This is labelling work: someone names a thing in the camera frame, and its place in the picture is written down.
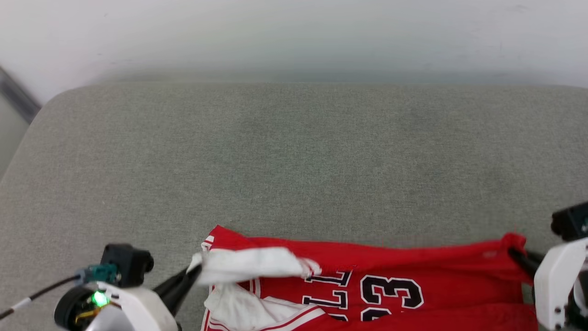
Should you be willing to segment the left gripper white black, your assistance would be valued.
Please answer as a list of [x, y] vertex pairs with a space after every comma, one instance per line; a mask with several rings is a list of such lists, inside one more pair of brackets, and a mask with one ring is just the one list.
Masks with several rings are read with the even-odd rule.
[[179, 331], [178, 314], [201, 265], [185, 268], [153, 288], [119, 288], [99, 281], [97, 288], [71, 288], [57, 302], [53, 320], [66, 331]]

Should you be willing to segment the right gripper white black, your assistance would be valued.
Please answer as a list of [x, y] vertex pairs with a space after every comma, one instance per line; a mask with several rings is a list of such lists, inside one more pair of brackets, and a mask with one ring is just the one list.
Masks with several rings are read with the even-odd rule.
[[587, 288], [580, 280], [587, 275], [586, 238], [556, 245], [546, 255], [514, 247], [508, 254], [534, 279], [536, 318], [542, 327], [560, 331], [577, 318], [577, 328], [587, 328]]

